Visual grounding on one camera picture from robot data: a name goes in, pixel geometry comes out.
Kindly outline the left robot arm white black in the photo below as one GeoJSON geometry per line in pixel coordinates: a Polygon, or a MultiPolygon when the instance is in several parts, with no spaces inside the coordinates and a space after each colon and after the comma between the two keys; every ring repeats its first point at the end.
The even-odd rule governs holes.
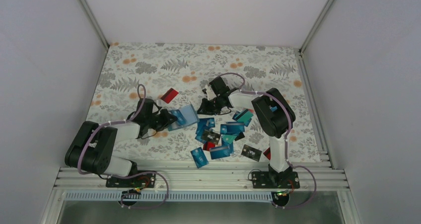
{"type": "Polygon", "coordinates": [[[113,155],[116,143],[143,138],[150,129],[160,132],[177,121],[171,114],[149,98],[140,99],[136,111],[122,121],[98,124],[82,123],[65,155],[65,164],[80,174],[118,176],[123,185],[131,187],[138,181],[132,169],[133,161],[113,155]]]}

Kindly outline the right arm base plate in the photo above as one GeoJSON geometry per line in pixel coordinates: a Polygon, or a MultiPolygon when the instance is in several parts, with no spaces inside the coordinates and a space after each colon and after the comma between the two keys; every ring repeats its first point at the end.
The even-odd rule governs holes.
{"type": "Polygon", "coordinates": [[[297,172],[290,172],[279,177],[268,171],[252,171],[250,176],[254,189],[299,189],[300,182],[297,172]]]}

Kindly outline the teal leather card holder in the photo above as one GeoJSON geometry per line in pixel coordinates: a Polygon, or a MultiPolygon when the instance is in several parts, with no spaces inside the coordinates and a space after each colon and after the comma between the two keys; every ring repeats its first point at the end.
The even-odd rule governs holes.
{"type": "Polygon", "coordinates": [[[176,110],[168,111],[171,115],[176,116],[176,121],[169,125],[168,131],[174,131],[199,122],[196,110],[192,104],[183,106],[176,110]]]}

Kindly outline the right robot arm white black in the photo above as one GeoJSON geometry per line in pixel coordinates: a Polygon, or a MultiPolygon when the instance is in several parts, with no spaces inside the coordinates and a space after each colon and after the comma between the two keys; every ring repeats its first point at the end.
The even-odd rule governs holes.
{"type": "Polygon", "coordinates": [[[296,116],[279,90],[271,88],[262,92],[229,88],[221,77],[217,77],[202,92],[206,98],[202,99],[198,114],[217,115],[223,108],[237,107],[254,111],[261,128],[270,137],[269,182],[276,188],[286,184],[293,170],[287,158],[287,135],[296,116]]]}

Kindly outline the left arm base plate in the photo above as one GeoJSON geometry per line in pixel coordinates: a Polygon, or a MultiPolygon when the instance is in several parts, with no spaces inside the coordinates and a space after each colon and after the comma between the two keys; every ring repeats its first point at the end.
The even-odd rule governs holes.
{"type": "Polygon", "coordinates": [[[111,176],[106,181],[107,188],[153,188],[155,186],[156,174],[151,171],[139,170],[138,173],[142,175],[135,174],[133,178],[118,178],[111,176]]]}

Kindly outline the red card black stripe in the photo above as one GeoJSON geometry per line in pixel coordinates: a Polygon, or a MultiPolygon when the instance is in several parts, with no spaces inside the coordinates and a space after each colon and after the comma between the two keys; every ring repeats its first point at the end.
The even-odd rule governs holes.
{"type": "Polygon", "coordinates": [[[268,159],[271,160],[271,149],[267,148],[264,152],[263,155],[268,159]]]}

